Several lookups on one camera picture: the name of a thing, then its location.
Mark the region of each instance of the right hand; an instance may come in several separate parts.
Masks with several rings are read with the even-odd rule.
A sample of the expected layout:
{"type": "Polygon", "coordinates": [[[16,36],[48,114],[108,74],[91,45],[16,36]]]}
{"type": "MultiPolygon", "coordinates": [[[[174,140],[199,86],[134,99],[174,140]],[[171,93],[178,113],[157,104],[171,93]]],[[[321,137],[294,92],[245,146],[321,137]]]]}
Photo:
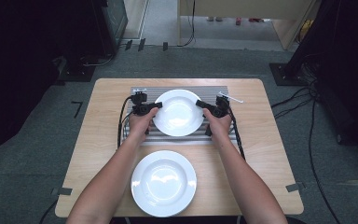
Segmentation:
{"type": "Polygon", "coordinates": [[[225,115],[222,118],[217,118],[206,108],[203,108],[202,111],[206,119],[209,121],[212,132],[212,140],[216,144],[219,144],[221,141],[229,139],[228,131],[231,125],[231,116],[225,115]]]}

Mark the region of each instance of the floor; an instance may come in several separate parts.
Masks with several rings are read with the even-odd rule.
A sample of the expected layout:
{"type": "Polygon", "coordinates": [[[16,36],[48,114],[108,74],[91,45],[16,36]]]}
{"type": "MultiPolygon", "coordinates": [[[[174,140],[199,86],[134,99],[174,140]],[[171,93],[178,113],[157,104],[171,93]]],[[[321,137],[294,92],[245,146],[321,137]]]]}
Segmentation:
{"type": "MultiPolygon", "coordinates": [[[[129,24],[124,40],[132,39],[139,43],[145,38],[146,45],[162,46],[168,42],[177,47],[177,0],[125,0],[129,24]]],[[[207,21],[205,17],[194,18],[194,40],[190,48],[205,49],[248,49],[283,51],[272,22],[249,22],[243,18],[241,25],[236,18],[223,18],[223,21],[207,21]]],[[[184,45],[192,34],[192,18],[182,17],[182,39],[184,45]]],[[[294,43],[289,51],[296,51],[294,43]]]]}

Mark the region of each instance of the wooden desk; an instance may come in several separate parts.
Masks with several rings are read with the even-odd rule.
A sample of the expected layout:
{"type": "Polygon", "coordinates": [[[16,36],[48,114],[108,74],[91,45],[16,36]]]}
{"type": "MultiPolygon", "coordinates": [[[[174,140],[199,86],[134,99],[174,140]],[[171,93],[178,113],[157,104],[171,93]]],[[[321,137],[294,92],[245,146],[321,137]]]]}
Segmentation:
{"type": "MultiPolygon", "coordinates": [[[[178,45],[181,45],[181,16],[192,16],[194,0],[177,0],[178,45]]],[[[195,16],[273,19],[284,49],[288,49],[309,17],[317,0],[197,0],[195,16]]]]}
{"type": "MultiPolygon", "coordinates": [[[[117,149],[117,122],[131,87],[227,86],[237,118],[246,160],[263,178],[285,214],[300,214],[303,204],[298,191],[288,192],[295,184],[282,140],[272,115],[269,99],[259,79],[99,79],[94,87],[74,154],[63,182],[73,189],[61,195],[56,207],[58,217],[68,217],[77,197],[117,149]]],[[[192,203],[178,216],[236,216],[241,211],[235,202],[223,164],[213,145],[151,146],[140,149],[139,160],[151,152],[169,149],[184,155],[194,166],[198,178],[192,203]]],[[[147,216],[131,196],[130,183],[116,217],[147,216]]]]}

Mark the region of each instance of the plate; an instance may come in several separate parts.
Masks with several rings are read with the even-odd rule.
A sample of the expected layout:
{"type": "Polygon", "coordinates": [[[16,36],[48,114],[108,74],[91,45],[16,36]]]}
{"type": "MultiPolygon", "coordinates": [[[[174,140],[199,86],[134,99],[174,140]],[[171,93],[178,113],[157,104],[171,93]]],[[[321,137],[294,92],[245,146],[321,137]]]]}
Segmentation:
{"type": "Polygon", "coordinates": [[[154,217],[170,217],[191,203],[197,177],[181,154],[161,150],[144,157],[135,167],[131,192],[136,204],[154,217]]]}
{"type": "Polygon", "coordinates": [[[191,91],[173,90],[159,96],[162,108],[153,118],[156,127],[170,136],[185,136],[195,132],[202,124],[202,108],[196,106],[199,96],[191,91]]]}

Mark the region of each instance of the white floor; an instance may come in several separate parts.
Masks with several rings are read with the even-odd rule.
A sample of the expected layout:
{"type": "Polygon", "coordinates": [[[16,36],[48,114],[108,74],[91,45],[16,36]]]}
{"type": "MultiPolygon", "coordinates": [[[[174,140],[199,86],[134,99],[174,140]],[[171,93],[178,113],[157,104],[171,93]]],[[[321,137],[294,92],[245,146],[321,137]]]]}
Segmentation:
{"type": "MultiPolygon", "coordinates": [[[[133,39],[136,43],[145,38],[146,45],[162,46],[164,42],[168,42],[169,46],[177,46],[177,0],[126,1],[148,1],[148,4],[146,4],[144,22],[142,23],[143,26],[140,27],[139,38],[137,36],[126,38],[125,36],[124,41],[133,39]]],[[[182,17],[181,23],[181,44],[183,45],[191,36],[190,24],[192,24],[192,18],[182,17]]],[[[247,19],[243,18],[241,25],[237,26],[235,18],[223,18],[223,21],[206,21],[205,17],[195,17],[194,30],[195,39],[187,46],[188,48],[284,50],[269,20],[248,22],[247,19]]],[[[296,47],[297,44],[295,43],[289,51],[295,51],[296,47]]]]}

